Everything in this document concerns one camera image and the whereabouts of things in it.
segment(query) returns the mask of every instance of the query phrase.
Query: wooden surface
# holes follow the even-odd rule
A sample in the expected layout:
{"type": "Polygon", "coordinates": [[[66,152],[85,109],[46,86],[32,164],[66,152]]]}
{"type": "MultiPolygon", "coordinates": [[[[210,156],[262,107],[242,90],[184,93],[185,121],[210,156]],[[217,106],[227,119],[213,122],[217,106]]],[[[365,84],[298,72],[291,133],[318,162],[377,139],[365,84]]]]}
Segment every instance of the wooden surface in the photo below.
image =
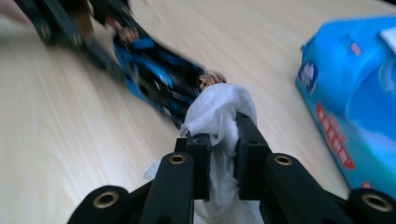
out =
{"type": "MultiPolygon", "coordinates": [[[[374,0],[134,0],[155,38],[247,88],[259,129],[326,190],[347,185],[294,79],[300,46],[328,20],[395,13],[374,0]]],[[[95,24],[111,50],[112,34],[95,24]]],[[[103,185],[132,191],[178,131],[126,86],[34,28],[0,18],[0,223],[65,223],[103,185]]]]}

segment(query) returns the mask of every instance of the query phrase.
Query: wet wipes package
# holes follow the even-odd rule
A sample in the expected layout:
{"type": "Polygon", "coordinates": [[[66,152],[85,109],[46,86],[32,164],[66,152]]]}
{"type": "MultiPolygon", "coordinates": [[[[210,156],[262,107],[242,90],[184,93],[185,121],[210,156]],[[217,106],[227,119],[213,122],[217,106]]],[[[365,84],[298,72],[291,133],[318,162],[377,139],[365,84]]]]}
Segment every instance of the wet wipes package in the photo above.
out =
{"type": "Polygon", "coordinates": [[[296,85],[348,185],[396,198],[392,27],[394,16],[323,24],[303,45],[296,85]]]}

